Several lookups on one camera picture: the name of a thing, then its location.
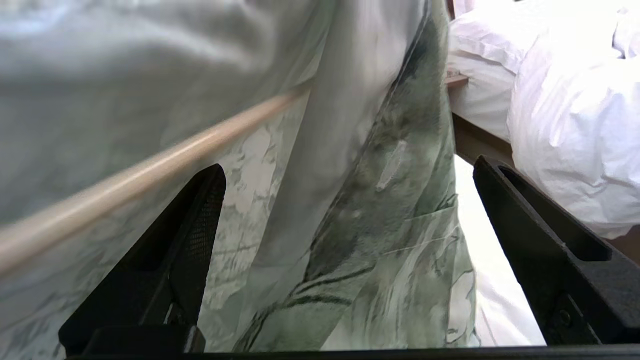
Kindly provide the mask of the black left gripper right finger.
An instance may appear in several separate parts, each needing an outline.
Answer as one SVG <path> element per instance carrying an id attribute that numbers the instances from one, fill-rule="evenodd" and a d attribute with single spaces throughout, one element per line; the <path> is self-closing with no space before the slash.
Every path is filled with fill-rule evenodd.
<path id="1" fill-rule="evenodd" d="M 478 157 L 473 180 L 548 345 L 638 344 L 638 264 L 503 162 Z"/>

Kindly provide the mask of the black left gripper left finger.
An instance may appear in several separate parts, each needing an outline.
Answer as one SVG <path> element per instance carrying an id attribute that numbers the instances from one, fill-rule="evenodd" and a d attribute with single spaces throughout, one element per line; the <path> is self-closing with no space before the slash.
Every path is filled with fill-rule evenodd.
<path id="1" fill-rule="evenodd" d="M 219 164 L 190 179 L 61 326 L 66 355 L 203 353 L 197 323 L 225 193 Z"/>

